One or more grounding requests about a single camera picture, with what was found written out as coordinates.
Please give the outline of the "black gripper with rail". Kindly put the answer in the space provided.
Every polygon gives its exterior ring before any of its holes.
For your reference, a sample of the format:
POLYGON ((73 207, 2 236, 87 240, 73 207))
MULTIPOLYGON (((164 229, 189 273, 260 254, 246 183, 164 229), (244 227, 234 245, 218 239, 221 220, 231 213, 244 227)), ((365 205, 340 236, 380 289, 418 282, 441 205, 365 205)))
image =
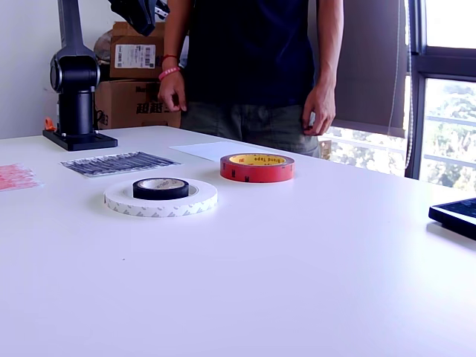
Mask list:
POLYGON ((111 11, 121 16, 137 33, 149 36, 155 29, 155 16, 166 19, 167 0, 109 0, 111 11))

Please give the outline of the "person's right hand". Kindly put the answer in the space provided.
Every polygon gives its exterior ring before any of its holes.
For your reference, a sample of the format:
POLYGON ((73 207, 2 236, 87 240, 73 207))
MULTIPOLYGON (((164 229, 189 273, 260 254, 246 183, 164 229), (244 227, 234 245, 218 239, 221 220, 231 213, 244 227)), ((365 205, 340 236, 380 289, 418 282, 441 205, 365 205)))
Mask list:
POLYGON ((184 79, 180 71, 168 74, 161 80, 159 97, 171 112, 187 110, 184 79))

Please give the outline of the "person's left hand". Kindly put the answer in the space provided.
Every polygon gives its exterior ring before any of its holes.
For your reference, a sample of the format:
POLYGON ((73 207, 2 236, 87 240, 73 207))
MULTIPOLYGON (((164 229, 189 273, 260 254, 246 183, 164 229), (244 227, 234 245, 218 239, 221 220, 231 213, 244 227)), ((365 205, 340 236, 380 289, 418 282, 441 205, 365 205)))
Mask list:
POLYGON ((335 118, 335 89, 319 84, 309 93, 303 108, 303 132, 308 136, 326 133, 335 118))

